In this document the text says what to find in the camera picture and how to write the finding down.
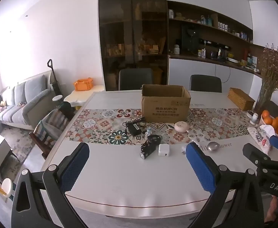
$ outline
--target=gray chair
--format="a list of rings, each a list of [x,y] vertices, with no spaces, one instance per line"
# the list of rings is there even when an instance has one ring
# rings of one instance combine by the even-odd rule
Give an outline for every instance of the gray chair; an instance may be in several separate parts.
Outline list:
[[[221,79],[210,75],[193,74],[190,78],[190,91],[221,93]]]
[[[271,100],[267,100],[262,105],[261,111],[267,110],[269,111],[270,115],[273,117],[278,116],[278,105]]]
[[[122,69],[119,73],[120,90],[140,90],[143,84],[153,84],[153,70],[150,68]]]

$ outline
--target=glass cabinet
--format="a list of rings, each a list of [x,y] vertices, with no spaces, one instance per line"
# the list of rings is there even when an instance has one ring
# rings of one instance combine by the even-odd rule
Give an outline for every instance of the glass cabinet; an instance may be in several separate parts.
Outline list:
[[[102,66],[107,91],[124,68],[151,68],[167,84],[167,1],[99,0]]]

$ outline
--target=striped chair cushion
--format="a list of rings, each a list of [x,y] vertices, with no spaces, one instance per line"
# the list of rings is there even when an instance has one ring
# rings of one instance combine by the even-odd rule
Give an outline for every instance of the striped chair cushion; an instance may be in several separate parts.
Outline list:
[[[42,121],[40,121],[38,123],[38,125],[36,126],[34,132],[33,132],[36,137],[38,137],[42,143],[44,143],[46,146],[48,146],[50,149],[54,146],[54,144],[56,143],[56,140],[53,139],[50,134],[47,132],[47,130],[45,129],[45,126],[43,124]]]
[[[64,114],[58,110],[54,109],[51,111],[46,117],[45,122],[56,127],[60,131],[64,131],[64,129],[68,125],[68,119],[64,116]]]

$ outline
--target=glass vase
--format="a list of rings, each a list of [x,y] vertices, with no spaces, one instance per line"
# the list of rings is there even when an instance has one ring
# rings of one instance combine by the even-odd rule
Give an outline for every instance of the glass vase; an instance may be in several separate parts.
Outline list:
[[[266,84],[263,84],[262,87],[260,88],[260,94],[258,96],[257,102],[254,107],[254,112],[256,112],[259,116],[263,112],[262,110],[263,104],[265,103],[265,101],[271,99],[273,91],[274,90],[269,88],[269,86]]]

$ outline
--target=striped cloth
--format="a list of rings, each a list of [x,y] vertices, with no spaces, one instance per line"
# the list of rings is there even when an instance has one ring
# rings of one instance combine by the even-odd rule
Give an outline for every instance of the striped cloth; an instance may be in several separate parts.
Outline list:
[[[38,123],[33,133],[51,149],[67,125],[68,119],[61,111],[54,109]]]

